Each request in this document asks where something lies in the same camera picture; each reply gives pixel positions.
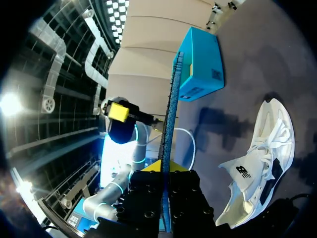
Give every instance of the black cable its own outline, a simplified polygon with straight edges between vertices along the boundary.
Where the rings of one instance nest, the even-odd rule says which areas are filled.
[[[301,198],[301,197],[310,198],[311,195],[308,194],[308,193],[301,193],[301,194],[298,194],[298,195],[292,197],[292,198],[290,199],[290,201],[294,201],[294,200],[296,200],[296,199],[298,199],[298,198]]]
[[[57,227],[52,227],[52,226],[44,226],[44,227],[42,227],[42,229],[43,229],[44,231],[47,230],[47,229],[49,229],[49,228],[54,229],[54,230],[58,230]]]

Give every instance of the white pipe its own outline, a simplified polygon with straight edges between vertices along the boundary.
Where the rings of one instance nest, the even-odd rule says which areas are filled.
[[[44,21],[41,17],[30,29],[30,33],[44,42],[48,47],[56,52],[48,78],[44,86],[42,113],[52,113],[55,108],[53,99],[57,79],[62,64],[66,56],[66,44],[64,40]]]
[[[88,77],[90,77],[92,80],[94,80],[96,83],[98,83],[98,86],[96,88],[96,94],[95,94],[95,100],[94,100],[94,109],[93,114],[98,115],[99,114],[99,97],[100,97],[100,89],[101,87],[107,88],[108,86],[108,80],[103,77],[102,74],[100,74],[94,67],[93,67],[93,61],[96,56],[97,50],[99,47],[102,48],[103,52],[108,58],[113,58],[113,52],[111,52],[104,40],[104,38],[101,36],[101,33],[93,20],[94,12],[93,10],[86,10],[82,14],[83,18],[85,19],[86,24],[88,25],[89,29],[93,33],[95,37],[95,41],[93,45],[91,46],[88,55],[86,57],[85,61],[85,72]]]

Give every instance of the blue light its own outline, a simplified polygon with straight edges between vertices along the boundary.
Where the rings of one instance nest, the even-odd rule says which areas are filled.
[[[146,160],[146,158],[144,158],[144,159],[141,160],[141,161],[133,161],[133,163],[140,164],[140,163],[143,163],[145,160]]]
[[[96,222],[98,222],[98,220],[96,219],[96,211],[98,210],[98,208],[99,208],[101,205],[104,205],[104,204],[106,204],[106,203],[105,203],[105,202],[100,203],[100,204],[95,208],[95,210],[94,210],[94,220],[95,220]]]
[[[134,125],[134,128],[135,128],[135,140],[138,141],[139,140],[139,132],[138,132],[138,127],[136,124]]]
[[[110,183],[113,183],[113,184],[116,185],[118,188],[120,188],[121,193],[123,194],[123,189],[122,189],[122,187],[121,187],[119,184],[117,184],[116,182],[110,182]]]
[[[131,164],[137,141],[117,144],[105,135],[103,154],[101,158],[100,186],[106,187],[113,181],[113,174],[121,172],[121,165]]]

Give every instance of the white cable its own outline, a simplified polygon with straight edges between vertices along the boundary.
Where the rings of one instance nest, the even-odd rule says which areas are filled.
[[[193,166],[194,166],[194,162],[195,162],[195,154],[196,154],[196,142],[194,139],[194,136],[192,135],[192,133],[190,133],[190,131],[183,129],[183,128],[174,128],[174,130],[182,130],[184,132],[186,132],[187,134],[190,135],[190,138],[192,138],[193,141],[193,158],[192,158],[192,163],[190,164],[188,170],[192,170]]]
[[[149,141],[149,131],[148,131],[148,126],[145,125],[144,123],[142,123],[143,126],[144,126],[144,130],[145,130],[145,133],[147,134],[147,142]]]
[[[195,162],[195,154],[196,154],[196,142],[195,142],[195,139],[194,139],[194,136],[191,134],[190,131],[186,130],[186,129],[183,129],[183,128],[174,128],[174,130],[181,130],[181,131],[184,131],[186,132],[187,134],[190,135],[190,137],[192,138],[192,141],[193,141],[193,158],[192,158],[192,163],[190,164],[189,166],[189,169],[188,170],[191,170],[194,166],[194,162]],[[151,139],[150,141],[148,141],[146,144],[138,144],[138,146],[147,146],[148,144],[150,144],[151,142],[155,141],[157,138],[159,138],[163,133],[157,135],[156,137],[154,137],[153,139]]]

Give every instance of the barcode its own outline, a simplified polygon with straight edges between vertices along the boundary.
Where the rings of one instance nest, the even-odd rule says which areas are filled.
[[[221,72],[211,69],[212,72],[212,78],[216,80],[221,80]]]

